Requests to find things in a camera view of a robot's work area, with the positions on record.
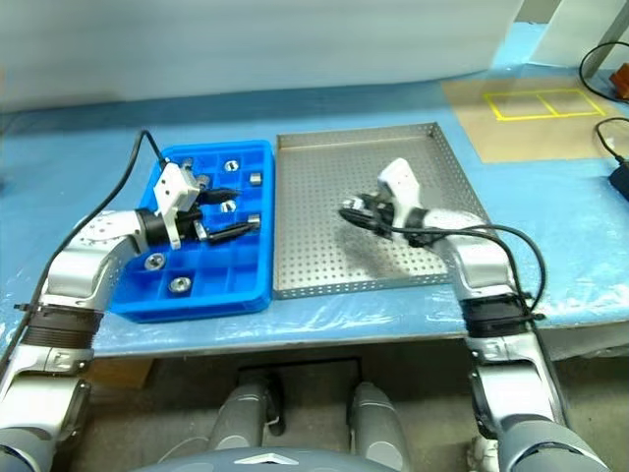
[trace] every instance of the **cardboard sheet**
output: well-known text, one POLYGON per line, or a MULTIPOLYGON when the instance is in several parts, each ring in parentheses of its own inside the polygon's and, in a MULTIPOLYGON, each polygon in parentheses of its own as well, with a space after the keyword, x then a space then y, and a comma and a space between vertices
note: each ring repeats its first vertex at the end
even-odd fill
MULTIPOLYGON (((600 120, 621 115, 573 78, 441 85, 476 152, 487 163, 608 156, 593 129, 600 120)), ((629 152, 627 127, 612 123, 604 129, 608 142, 625 153, 629 152)))

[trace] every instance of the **floor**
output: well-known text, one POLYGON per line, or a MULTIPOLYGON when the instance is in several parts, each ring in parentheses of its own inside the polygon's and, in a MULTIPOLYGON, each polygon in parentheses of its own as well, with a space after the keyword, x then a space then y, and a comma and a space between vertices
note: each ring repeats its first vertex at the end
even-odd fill
MULTIPOLYGON (((287 430, 265 444, 347 450, 345 407, 362 372, 397 408, 415 470, 466 470, 476 427, 468 354, 459 340, 160 360, 142 390, 95 389, 83 444, 56 470, 100 471, 106 464, 116 472, 154 463, 182 440, 210 433, 239 369, 276 363, 283 363, 271 369, 286 390, 287 430)), ((629 358, 572 359, 557 368, 577 432, 612 470, 627 470, 629 358)), ((195 440, 172 456, 204 449, 195 440)))

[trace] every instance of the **plastic sheet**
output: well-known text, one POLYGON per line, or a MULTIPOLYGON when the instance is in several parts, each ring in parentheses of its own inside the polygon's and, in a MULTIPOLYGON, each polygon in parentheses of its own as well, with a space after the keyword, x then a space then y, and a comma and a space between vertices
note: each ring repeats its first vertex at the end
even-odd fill
MULTIPOLYGON (((551 73, 557 71, 509 71, 521 76, 551 73)), ((486 76, 504 74, 501 69, 486 76)), ((426 83, 120 103, 6 117, 0 194, 2 346, 19 320, 13 304, 29 299, 56 244, 118 179, 136 129, 149 128, 166 147, 273 141, 282 133, 430 121, 442 128, 491 220, 524 230, 540 245, 549 276, 542 304, 546 324, 629 319, 629 204, 606 180, 613 161, 484 165, 440 85, 426 83)), ((151 165, 145 149, 114 208, 136 205, 151 165)), ((534 258, 523 245, 507 236, 505 240, 513 243, 525 288, 534 291, 534 258)), ((225 352, 443 336, 462 330, 450 287, 435 285, 274 301, 257 314, 194 322, 133 324, 109 315, 94 347, 97 355, 225 352)))

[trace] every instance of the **white wall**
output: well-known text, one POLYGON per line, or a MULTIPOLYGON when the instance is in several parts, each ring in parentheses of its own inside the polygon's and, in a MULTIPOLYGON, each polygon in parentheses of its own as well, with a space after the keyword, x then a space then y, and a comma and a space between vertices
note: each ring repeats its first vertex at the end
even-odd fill
POLYGON ((522 0, 2 0, 5 109, 489 67, 522 0))

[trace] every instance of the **perforated metal tray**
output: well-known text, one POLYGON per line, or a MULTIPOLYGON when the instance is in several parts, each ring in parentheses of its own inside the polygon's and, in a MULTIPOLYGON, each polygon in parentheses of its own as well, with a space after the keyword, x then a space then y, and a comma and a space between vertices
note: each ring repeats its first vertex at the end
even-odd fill
POLYGON ((338 214, 341 203, 376 191, 393 159, 409 161, 426 207, 486 218, 436 123, 280 135, 275 184, 277 298, 443 283, 445 265, 424 249, 378 238, 338 214))

